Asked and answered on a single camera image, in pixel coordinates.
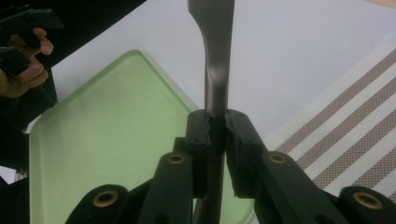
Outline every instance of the finger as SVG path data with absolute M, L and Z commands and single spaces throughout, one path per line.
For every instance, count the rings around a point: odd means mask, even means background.
M 0 96 L 5 96 L 9 88 L 8 76 L 0 69 Z
M 33 34 L 36 35 L 38 38 L 44 37 L 47 35 L 47 31 L 43 28 L 36 27 L 32 30 Z
M 15 77 L 7 77 L 3 79 L 1 83 L 0 96 L 10 99 L 16 99 L 24 95 L 29 89 L 24 88 L 19 82 L 16 81 Z
M 53 51 L 52 43 L 46 37 L 41 37 L 40 43 L 41 43 L 40 51 L 45 55 L 50 55 Z
M 16 82 L 20 85 L 25 84 L 37 76 L 39 76 L 44 71 L 44 66 L 38 60 L 33 59 L 29 64 L 28 68 L 26 68 L 23 72 L 21 72 L 18 76 L 15 77 L 13 82 Z
M 32 89 L 34 87 L 38 87 L 41 84 L 43 84 L 47 80 L 48 77 L 49 77 L 49 73 L 47 72 L 47 70 L 44 70 L 42 73 L 40 73 L 34 79 L 23 83 L 21 85 L 21 88 L 23 90 L 29 90 L 29 89 Z
M 30 48 L 18 35 L 12 35 L 8 41 L 8 44 L 16 48 L 20 53 L 30 60 L 32 60 L 32 57 L 40 52 L 40 48 Z

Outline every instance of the black object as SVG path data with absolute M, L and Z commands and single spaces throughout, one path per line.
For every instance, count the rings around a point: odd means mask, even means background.
M 33 8 L 51 8 L 64 24 L 63 29 L 48 31 L 46 38 L 53 44 L 50 56 L 37 54 L 49 78 L 42 85 L 53 102 L 57 102 L 51 67 L 71 55 L 103 31 L 135 10 L 145 0 L 1 0 L 0 19 L 22 12 L 29 4 Z M 9 36 L 0 39 L 5 46 Z M 31 89 L 18 99 L 0 97 L 0 164 L 13 169 L 29 169 L 28 124 L 53 106 L 38 89 Z
M 127 204 L 128 190 L 117 185 L 103 185 L 93 189 L 81 201 L 66 224 L 116 223 Z
M 8 7 L 0 12 L 0 40 L 3 44 L 12 35 L 19 35 L 31 48 L 40 47 L 40 41 L 32 33 L 33 28 L 42 27 L 44 29 L 64 28 L 64 24 L 50 8 L 33 9 L 30 6 Z M 20 52 L 12 47 L 0 47 L 0 68 L 10 77 L 15 77 L 24 71 L 30 61 Z M 35 88 L 49 106 L 55 105 L 49 94 L 43 87 Z
M 29 223 L 29 177 L 0 188 L 0 222 Z
M 291 157 L 267 151 L 248 116 L 228 110 L 225 117 L 227 165 L 234 193 L 255 199 L 260 223 L 396 223 L 396 204 L 385 196 L 371 189 L 348 187 L 339 198 L 334 197 L 316 187 Z M 122 216 L 111 214 L 114 218 L 101 222 L 99 213 L 107 210 L 91 210 L 98 197 L 94 189 L 75 208 L 68 223 L 193 223 L 192 198 L 206 193 L 209 121 L 204 110 L 189 114 L 186 138 L 177 138 L 174 152 L 162 156 L 153 179 L 130 192 L 127 203 L 119 207 Z M 90 221 L 76 219 L 81 209 Z
M 29 5 L 8 7 L 0 12 L 0 16 L 0 39 L 19 35 L 33 49 L 40 47 L 39 40 L 32 34 L 33 28 L 64 28 L 64 24 L 50 8 L 33 9 Z

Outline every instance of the white surface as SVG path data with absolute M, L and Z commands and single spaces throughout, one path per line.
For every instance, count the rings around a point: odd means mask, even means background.
M 396 64 L 390 65 L 395 48 L 396 35 L 268 138 L 267 147 L 288 152 L 314 183 L 330 194 L 338 196 L 346 186 L 363 186 L 395 201 L 391 195 L 396 173 L 388 173 L 396 164 L 391 162 L 396 147 L 392 122 L 396 93 L 389 85 L 396 78 Z M 389 67 L 379 68 L 385 59 Z M 356 86 L 368 77 L 373 79 L 371 83 Z M 340 101 L 341 96 L 348 100 Z
M 15 173 L 16 171 L 13 169 L 0 166 L 0 176 L 3 177 L 3 179 L 6 180 L 8 184 L 15 182 Z
M 141 49 L 203 108 L 204 42 L 187 3 L 148 0 L 53 67 L 60 100 Z M 265 141 L 393 35 L 396 10 L 366 1 L 236 0 L 229 107 Z

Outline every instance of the metal strip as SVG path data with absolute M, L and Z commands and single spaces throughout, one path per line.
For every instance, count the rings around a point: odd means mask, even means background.
M 350 116 L 348 116 L 340 125 L 329 132 L 317 144 L 309 149 L 297 162 L 305 169 L 313 161 L 317 160 L 324 152 L 326 152 L 332 145 L 338 142 L 345 133 L 350 132 L 363 119 L 365 119 L 371 112 L 384 103 L 396 91 L 396 77 L 389 82 L 384 88 L 378 91 L 374 96 L 367 100 Z
M 335 114 L 341 107 L 349 102 L 355 95 L 366 88 L 370 83 L 381 76 L 386 70 L 396 63 L 396 49 L 387 57 L 374 66 L 369 72 L 341 93 L 334 101 L 321 110 L 316 116 L 309 120 L 300 130 L 294 133 L 276 150 L 289 153 L 300 144 L 309 134 L 316 130 L 321 124 Z
M 192 223 L 219 223 L 225 151 L 225 113 L 228 107 L 234 0 L 189 0 L 205 42 L 205 112 L 211 146 L 207 165 L 207 193 L 198 199 Z
M 314 182 L 319 188 L 327 187 L 332 181 L 343 173 L 354 161 L 360 158 L 364 153 L 366 153 L 370 148 L 372 148 L 376 143 L 381 141 L 381 139 L 387 135 L 396 126 L 396 110 L 392 111 L 386 118 L 382 119 L 375 127 L 363 136 L 353 147 L 351 147 L 346 153 L 344 153 L 340 158 L 333 162 L 329 167 L 327 167 L 320 175 L 318 175 Z

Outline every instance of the brass insert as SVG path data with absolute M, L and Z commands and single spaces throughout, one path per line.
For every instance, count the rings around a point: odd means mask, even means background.
M 93 198 L 93 205 L 96 207 L 107 207 L 119 198 L 119 193 L 114 189 L 106 189 L 96 194 Z
M 278 164 L 284 164 L 288 161 L 282 154 L 271 154 L 270 161 Z
M 183 156 L 180 155 L 172 155 L 169 157 L 168 161 L 173 164 L 179 164 L 186 160 Z
M 366 192 L 355 192 L 353 198 L 356 202 L 371 209 L 381 209 L 383 204 L 374 195 Z

